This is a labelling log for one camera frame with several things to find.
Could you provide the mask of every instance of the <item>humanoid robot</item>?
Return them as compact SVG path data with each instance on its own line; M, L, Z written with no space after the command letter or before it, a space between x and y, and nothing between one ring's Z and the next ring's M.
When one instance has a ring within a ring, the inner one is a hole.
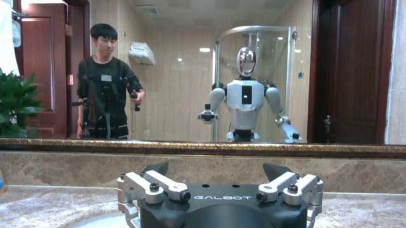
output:
M253 49L244 47L237 55L237 64L240 78L225 87L222 84L214 84L210 93L210 104L205 105L205 111L199 113L198 118L206 124L211 124L218 119L218 106L225 100L231 114L233 132L226 137L233 142L257 141L261 136L256 132L257 118L264 106L265 98L270 104L276 115L276 122L282 131L285 143L298 143L304 139L288 116L282 115L280 90L274 85L265 86L252 78L257 66L257 54Z

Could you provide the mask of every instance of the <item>ceiling vent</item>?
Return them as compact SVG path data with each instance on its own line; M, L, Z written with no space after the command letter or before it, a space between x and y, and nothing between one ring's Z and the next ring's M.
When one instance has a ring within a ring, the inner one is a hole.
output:
M159 15L159 11L155 5L138 5L135 8L141 10L143 14Z

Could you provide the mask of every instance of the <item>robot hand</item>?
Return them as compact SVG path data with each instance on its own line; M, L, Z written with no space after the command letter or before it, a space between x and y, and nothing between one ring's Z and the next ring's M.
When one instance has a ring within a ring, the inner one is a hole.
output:
M210 104L205 105L205 111L199 113L198 119L203 120L206 124L211 124L215 119L218 119L218 114L211 111L211 106Z

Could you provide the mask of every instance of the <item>chrome robot face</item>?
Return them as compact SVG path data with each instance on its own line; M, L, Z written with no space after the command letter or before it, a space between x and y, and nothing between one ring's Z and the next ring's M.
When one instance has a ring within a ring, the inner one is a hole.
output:
M256 51L249 47L244 47L240 50L237 55L237 65L241 76L252 77L257 65L257 54Z

